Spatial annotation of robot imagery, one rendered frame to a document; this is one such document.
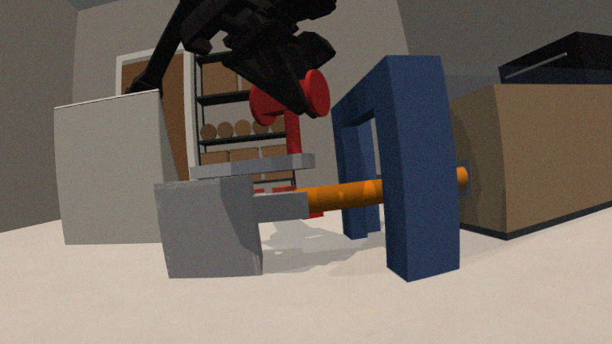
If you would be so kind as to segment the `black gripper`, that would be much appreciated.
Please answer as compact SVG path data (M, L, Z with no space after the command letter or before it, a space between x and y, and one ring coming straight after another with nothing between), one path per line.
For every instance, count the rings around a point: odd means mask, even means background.
M207 56L210 39L220 30L228 33L223 44L232 49L222 65L235 71L279 101L291 112L311 118L308 101L299 80L308 71L331 60L336 51L318 33L289 32L293 18L279 10L259 9L258 0L204 0L182 22L180 39L185 51Z

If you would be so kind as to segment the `dark blue rectangular frame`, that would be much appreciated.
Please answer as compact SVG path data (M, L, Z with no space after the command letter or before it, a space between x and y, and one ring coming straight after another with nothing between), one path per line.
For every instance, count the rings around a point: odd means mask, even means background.
M375 117L386 265L407 283L432 275L426 141L412 55L386 55L331 109L339 184L361 182L358 126ZM343 234L368 238L364 207L341 209Z

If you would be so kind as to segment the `red flat bar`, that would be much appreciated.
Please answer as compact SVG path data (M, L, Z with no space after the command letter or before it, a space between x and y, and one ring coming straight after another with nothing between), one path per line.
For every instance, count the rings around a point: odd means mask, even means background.
M305 219L302 219L302 220L311 219L311 218L315 218L315 217L323 217L324 216L324 212L322 212L322 213L310 213L309 216L310 216L310 218L305 218Z

